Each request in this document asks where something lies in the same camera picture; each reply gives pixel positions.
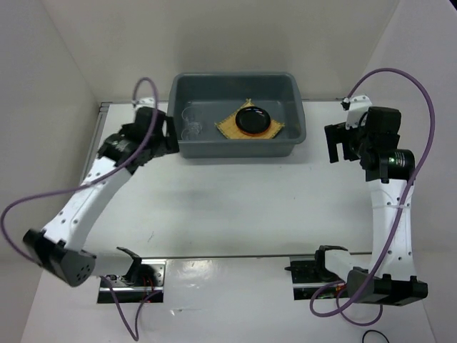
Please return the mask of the clear plastic cup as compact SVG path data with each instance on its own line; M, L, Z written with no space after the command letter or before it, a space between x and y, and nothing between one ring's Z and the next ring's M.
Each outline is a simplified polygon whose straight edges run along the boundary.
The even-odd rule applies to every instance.
M181 132L181 139L183 141L197 140L203 132L203 125L199 122L188 123Z
M203 129L203 124L200 121L201 110L197 106L188 106L182 113L181 117L184 121L184 128L200 132Z

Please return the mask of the black plate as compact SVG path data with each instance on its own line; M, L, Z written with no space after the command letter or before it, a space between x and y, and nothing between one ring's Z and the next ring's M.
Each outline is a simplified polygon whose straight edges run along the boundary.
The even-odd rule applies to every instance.
M269 113L257 106L244 107L235 115L236 126L241 131L257 134L266 131L271 125Z

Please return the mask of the orange plate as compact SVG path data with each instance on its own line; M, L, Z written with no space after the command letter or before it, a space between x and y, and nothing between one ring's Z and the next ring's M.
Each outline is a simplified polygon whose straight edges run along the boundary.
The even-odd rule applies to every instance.
M261 132L261 133L252 134L252 133L248 133L246 131L239 131L238 135L239 136L249 136L249 137L263 137L263 136L267 136L268 132L264 131L264 132Z

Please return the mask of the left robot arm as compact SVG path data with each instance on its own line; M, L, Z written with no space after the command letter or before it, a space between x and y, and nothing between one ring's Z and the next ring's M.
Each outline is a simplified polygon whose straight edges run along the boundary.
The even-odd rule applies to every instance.
M23 242L33 261L70 287L85 282L99 258L83 247L107 204L139 167L177 152L173 118L150 106L138 107L134 121L101 144L83 188L44 228L25 233Z

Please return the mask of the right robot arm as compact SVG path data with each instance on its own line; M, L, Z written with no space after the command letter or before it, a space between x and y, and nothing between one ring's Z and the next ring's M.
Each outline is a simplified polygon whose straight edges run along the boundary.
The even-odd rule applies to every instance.
M336 163L340 144L344 159L359 161L365 172L373 210L372 257L360 266L347 249L321 246L313 273L321 281L338 276L359 304L400 307L421 301L428 285L417 277L411 243L416 159L412 151L398 148L401 113L371 105L347 112L346 122L325 128L328 154Z

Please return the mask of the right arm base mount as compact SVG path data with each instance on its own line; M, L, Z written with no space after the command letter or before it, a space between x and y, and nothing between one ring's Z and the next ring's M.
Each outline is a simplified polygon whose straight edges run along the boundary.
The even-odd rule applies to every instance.
M295 300L309 300L322 286L335 282L338 277L330 272L320 272L311 255L292 256L284 269L291 274Z

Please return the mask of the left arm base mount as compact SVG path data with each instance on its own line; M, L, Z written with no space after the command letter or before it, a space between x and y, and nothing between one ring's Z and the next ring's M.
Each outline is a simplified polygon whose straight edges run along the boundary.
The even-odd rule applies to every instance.
M114 299L109 284L120 304L162 303L166 272L165 259L144 259L135 282L109 274L106 281L100 281L97 304L113 304Z

